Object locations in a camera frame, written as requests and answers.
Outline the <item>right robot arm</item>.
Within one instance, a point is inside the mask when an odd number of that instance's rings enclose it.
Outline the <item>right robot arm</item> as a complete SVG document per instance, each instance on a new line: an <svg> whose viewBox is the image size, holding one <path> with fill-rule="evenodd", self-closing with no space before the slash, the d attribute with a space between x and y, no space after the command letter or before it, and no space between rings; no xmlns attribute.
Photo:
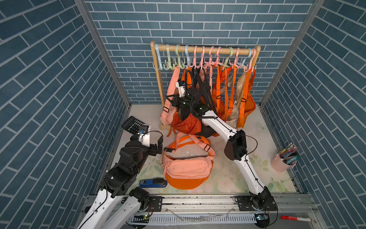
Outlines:
<svg viewBox="0 0 366 229"><path fill-rule="evenodd" d="M243 130L231 127L218 115L218 108L212 99L212 87L205 77L205 71L201 68L187 69L183 73L180 68L175 68L161 122L170 125L171 131L177 135L197 139L210 154L213 149L203 140L218 134L226 142L226 157L237 164L247 182L252 207L255 210L276 208L270 190L260 180L249 159L246 142L248 135Z"/></svg>

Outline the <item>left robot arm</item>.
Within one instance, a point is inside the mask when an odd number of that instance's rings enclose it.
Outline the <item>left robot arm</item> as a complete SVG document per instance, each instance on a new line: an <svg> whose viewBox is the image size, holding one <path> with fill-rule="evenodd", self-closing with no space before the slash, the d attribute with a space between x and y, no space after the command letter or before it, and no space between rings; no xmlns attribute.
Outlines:
<svg viewBox="0 0 366 229"><path fill-rule="evenodd" d="M149 192L130 186L149 156L163 152L163 136L150 143L150 133L133 135L120 150L120 160L104 176L80 229L120 229L128 219L149 205Z"/></svg>

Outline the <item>large pink sling bag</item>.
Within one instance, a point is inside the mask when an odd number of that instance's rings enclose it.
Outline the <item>large pink sling bag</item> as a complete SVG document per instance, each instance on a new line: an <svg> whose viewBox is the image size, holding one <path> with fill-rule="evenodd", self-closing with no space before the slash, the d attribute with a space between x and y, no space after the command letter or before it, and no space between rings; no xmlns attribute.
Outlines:
<svg viewBox="0 0 366 229"><path fill-rule="evenodd" d="M167 152L175 153L176 150L192 144L199 146L207 152L208 155L187 159L175 159L167 155ZM215 151L211 147L210 141L207 138L204 136L189 135L179 132L176 135L175 142L166 147L163 151L163 175L168 175L175 179L206 178L212 171L214 158Z"/></svg>

